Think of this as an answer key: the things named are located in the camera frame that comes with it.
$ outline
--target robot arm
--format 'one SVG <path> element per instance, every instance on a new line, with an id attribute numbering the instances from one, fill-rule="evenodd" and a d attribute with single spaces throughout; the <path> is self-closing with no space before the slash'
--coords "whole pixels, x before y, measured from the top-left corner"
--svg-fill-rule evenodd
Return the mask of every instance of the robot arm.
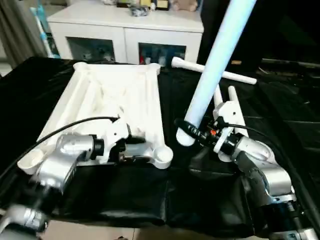
<path id="1" fill-rule="evenodd" d="M 0 239 L 37 239 L 73 178 L 77 163 L 104 153 L 105 143 L 95 135 L 63 134 L 31 177 L 20 197 L 0 221 Z"/>
<path id="2" fill-rule="evenodd" d="M 206 132 L 183 120 L 177 119 L 175 124 L 203 146 L 216 153 L 222 151 L 237 164 L 249 182 L 252 201 L 262 209 L 269 239 L 318 240 L 299 210 L 289 174 L 277 164 L 271 148 L 242 134 L 233 134 L 229 127 L 219 128 L 219 120 Z"/>

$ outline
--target white tube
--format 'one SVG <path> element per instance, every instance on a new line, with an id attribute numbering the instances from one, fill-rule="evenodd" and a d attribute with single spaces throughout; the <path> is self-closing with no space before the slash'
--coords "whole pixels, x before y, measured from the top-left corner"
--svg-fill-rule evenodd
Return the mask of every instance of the white tube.
<path id="1" fill-rule="evenodd" d="M 234 101 L 236 103 L 237 124 L 245 126 L 246 123 L 245 123 L 244 115 L 243 115 L 242 110 L 241 110 L 241 106 L 240 106 L 240 102 L 239 102 L 239 99 L 238 99 L 236 88 L 234 86 L 229 86 L 228 87 L 228 93 L 229 93 L 230 100 Z M 240 134 L 243 134 L 246 137 L 249 137 L 248 131 L 246 129 L 235 128 L 234 131 L 236 133 L 240 133 Z"/>
<path id="2" fill-rule="evenodd" d="M 199 73 L 202 73 L 205 70 L 205 66 L 194 63 L 194 62 L 183 60 L 182 58 L 177 56 L 172 58 L 171 66 L 174 68 L 188 69 L 188 70 L 192 70 Z M 257 83 L 256 78 L 243 76 L 243 75 L 228 72 L 228 71 L 224 71 L 222 74 L 222 77 L 225 79 L 230 79 L 230 80 L 242 82 L 245 84 L 254 85 Z"/>
<path id="3" fill-rule="evenodd" d="M 231 0 L 229 3 L 184 118 L 196 127 L 200 125 L 255 3 L 256 0 Z M 191 146 L 195 142 L 192 137 L 180 128 L 176 133 L 176 139 L 183 146 Z"/>
<path id="4" fill-rule="evenodd" d="M 216 89 L 213 94 L 213 102 L 214 102 L 214 108 L 218 107 L 219 104 L 223 103 L 224 100 L 222 99 L 220 86 L 216 86 Z"/>

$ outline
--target black table cover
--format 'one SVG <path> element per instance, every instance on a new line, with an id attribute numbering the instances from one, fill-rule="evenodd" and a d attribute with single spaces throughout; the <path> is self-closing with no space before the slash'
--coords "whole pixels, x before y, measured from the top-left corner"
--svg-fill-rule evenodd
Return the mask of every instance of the black table cover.
<path id="1" fill-rule="evenodd" d="M 0 81 L 0 174 L 35 142 L 68 84 L 77 61 L 33 57 Z M 277 160 L 291 175 L 305 213 L 319 223 L 319 84 L 255 76 L 249 85 L 222 79 L 222 95 L 236 87 L 247 126 L 270 136 L 290 161 Z M 214 153 L 195 157 L 201 147 L 176 141 L 175 118 L 183 118 L 200 74 L 183 69 L 158 76 L 163 130 L 172 148 L 171 167 L 152 165 L 78 167 L 54 218 L 118 227 L 169 225 L 215 237 L 248 237 L 263 220 L 247 196 L 243 176 Z M 212 116 L 213 104 L 207 110 Z M 249 131 L 256 139 L 269 142 Z M 17 197 L 29 177 L 16 165 L 0 178 L 0 207 Z"/>

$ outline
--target black cable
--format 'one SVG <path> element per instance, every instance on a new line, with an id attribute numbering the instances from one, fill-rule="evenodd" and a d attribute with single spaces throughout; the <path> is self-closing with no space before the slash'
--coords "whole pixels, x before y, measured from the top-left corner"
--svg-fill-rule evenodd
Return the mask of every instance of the black cable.
<path id="1" fill-rule="evenodd" d="M 272 147 L 274 147 L 286 161 L 290 161 L 290 159 L 283 152 L 283 150 L 275 143 L 275 141 L 273 141 L 268 135 L 266 135 L 262 131 L 259 131 L 259 130 L 255 129 L 255 128 L 252 128 L 252 127 L 249 127 L 249 126 L 242 126 L 242 125 L 238 125 L 238 124 L 230 124 L 230 123 L 227 123 L 227 122 L 224 124 L 224 126 L 238 128 L 238 129 L 247 129 L 247 130 L 253 131 L 253 132 L 263 136 L 264 138 L 266 138 L 271 143 Z"/>
<path id="2" fill-rule="evenodd" d="M 111 120 L 112 122 L 115 122 L 118 118 L 117 117 L 110 117 L 110 116 L 95 116 L 95 117 L 89 117 L 89 118 L 85 118 L 79 121 L 74 121 L 72 123 L 69 123 L 51 133 L 49 133 L 48 135 L 44 136 L 43 138 L 39 139 L 38 141 L 36 141 L 31 147 L 29 147 L 27 150 L 25 150 L 18 158 L 16 158 L 4 171 L 3 173 L 0 175 L 0 180 L 7 174 L 7 172 L 20 160 L 22 159 L 25 155 L 27 155 L 27 153 L 29 153 L 32 149 L 34 149 L 36 146 L 38 146 L 39 144 L 43 143 L 45 140 L 51 138 L 52 136 L 62 132 L 63 130 L 66 130 L 74 125 L 78 125 L 84 122 L 88 122 L 88 121 L 92 121 L 92 120 L 100 120 L 100 119 L 108 119 Z"/>

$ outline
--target white cabinet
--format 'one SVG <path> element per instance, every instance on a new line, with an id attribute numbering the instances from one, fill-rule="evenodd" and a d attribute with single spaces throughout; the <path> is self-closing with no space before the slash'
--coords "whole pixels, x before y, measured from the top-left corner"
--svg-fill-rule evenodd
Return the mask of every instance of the white cabinet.
<path id="1" fill-rule="evenodd" d="M 127 8 L 82 0 L 48 18 L 63 59 L 169 64 L 196 62 L 204 31 L 199 12 L 155 11 L 133 17 Z"/>

